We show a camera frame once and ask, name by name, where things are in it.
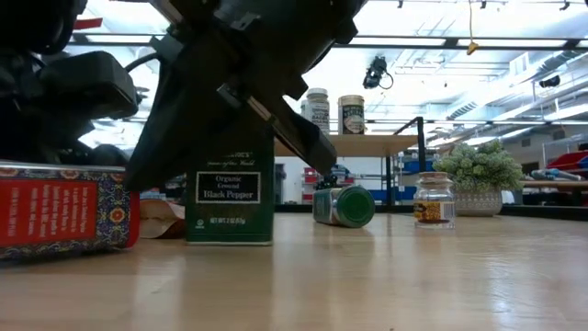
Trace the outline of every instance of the white spice container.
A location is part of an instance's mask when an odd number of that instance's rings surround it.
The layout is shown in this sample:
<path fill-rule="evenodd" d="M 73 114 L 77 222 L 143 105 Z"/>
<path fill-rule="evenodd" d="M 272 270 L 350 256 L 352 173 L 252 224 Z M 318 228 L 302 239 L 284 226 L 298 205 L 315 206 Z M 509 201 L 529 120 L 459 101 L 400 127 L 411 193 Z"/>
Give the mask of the white spice container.
<path fill-rule="evenodd" d="M 365 131 L 364 98 L 339 97 L 339 134 L 364 134 Z"/>
<path fill-rule="evenodd" d="M 324 88 L 311 88 L 306 95 L 305 111 L 307 119 L 329 135 L 329 96 Z"/>
<path fill-rule="evenodd" d="M 302 100 L 300 103 L 300 115 L 306 120 L 312 120 L 309 116 L 309 101 L 307 99 Z"/>

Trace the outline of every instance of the green cylindrical can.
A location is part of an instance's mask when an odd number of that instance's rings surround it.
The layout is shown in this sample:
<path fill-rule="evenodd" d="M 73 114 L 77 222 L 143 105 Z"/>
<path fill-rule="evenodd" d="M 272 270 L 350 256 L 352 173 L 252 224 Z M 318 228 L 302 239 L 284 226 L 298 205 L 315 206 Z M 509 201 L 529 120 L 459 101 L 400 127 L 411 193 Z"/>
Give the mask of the green cylindrical can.
<path fill-rule="evenodd" d="M 374 198 L 358 186 L 321 189 L 312 197 L 312 217 L 318 223 L 360 228 L 375 212 Z"/>

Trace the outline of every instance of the yellow cord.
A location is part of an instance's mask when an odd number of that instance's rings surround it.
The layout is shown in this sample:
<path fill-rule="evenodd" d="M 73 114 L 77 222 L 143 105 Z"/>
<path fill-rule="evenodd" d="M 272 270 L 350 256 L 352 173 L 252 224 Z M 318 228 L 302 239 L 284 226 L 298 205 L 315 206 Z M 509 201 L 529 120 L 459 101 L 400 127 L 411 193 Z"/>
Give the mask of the yellow cord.
<path fill-rule="evenodd" d="M 473 54 L 479 47 L 477 43 L 474 42 L 474 31 L 473 31 L 473 9 L 471 7 L 471 0 L 468 0 L 469 5 L 469 46 L 467 55 Z"/>

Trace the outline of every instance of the red object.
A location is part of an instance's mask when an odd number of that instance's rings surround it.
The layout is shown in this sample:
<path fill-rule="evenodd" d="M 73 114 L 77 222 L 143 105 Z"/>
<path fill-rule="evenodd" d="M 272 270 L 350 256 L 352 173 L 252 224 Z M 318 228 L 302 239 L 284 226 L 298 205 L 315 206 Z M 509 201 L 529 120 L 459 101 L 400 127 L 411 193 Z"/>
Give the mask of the red object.
<path fill-rule="evenodd" d="M 96 235 L 96 182 L 3 180 L 2 245 L 85 240 Z"/>
<path fill-rule="evenodd" d="M 0 163 L 0 259 L 135 245 L 140 198 L 124 189 L 122 174 Z"/>
<path fill-rule="evenodd" d="M 102 27 L 103 18 L 78 19 L 73 24 L 73 29 L 93 29 Z"/>
<path fill-rule="evenodd" d="M 588 177 L 588 170 L 581 169 L 580 162 L 588 156 L 588 151 L 567 153 L 558 157 L 555 161 L 548 164 L 547 169 L 558 169 L 562 171 L 571 171 L 574 175 Z"/>
<path fill-rule="evenodd" d="M 311 167 L 304 168 L 304 184 L 314 184 L 319 181 L 319 174 Z"/>

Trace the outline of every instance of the white plant pot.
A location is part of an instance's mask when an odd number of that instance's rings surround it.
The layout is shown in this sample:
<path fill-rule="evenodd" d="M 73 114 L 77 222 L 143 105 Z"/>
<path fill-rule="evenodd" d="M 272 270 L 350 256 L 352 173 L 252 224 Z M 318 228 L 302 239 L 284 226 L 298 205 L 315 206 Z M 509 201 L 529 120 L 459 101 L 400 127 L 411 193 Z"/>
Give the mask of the white plant pot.
<path fill-rule="evenodd" d="M 492 217 L 503 208 L 500 190 L 481 193 L 457 191 L 455 197 L 458 216 Z"/>

